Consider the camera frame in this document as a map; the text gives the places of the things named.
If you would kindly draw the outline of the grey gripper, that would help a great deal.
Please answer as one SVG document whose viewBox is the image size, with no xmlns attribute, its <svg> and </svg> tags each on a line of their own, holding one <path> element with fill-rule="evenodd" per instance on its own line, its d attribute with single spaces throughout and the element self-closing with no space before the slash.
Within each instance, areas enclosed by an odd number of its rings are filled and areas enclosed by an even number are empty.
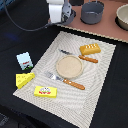
<svg viewBox="0 0 128 128">
<path fill-rule="evenodd" d="M 71 4 L 50 4 L 49 5 L 50 20 L 52 23 L 63 23 L 71 15 Z"/>
</svg>

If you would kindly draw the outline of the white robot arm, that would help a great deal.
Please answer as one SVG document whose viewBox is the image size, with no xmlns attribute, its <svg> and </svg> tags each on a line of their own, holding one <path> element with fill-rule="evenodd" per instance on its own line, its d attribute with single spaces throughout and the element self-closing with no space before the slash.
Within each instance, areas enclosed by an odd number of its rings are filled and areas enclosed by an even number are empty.
<svg viewBox="0 0 128 128">
<path fill-rule="evenodd" d="M 52 23 L 65 23 L 71 16 L 71 4 L 68 0 L 46 0 Z"/>
</svg>

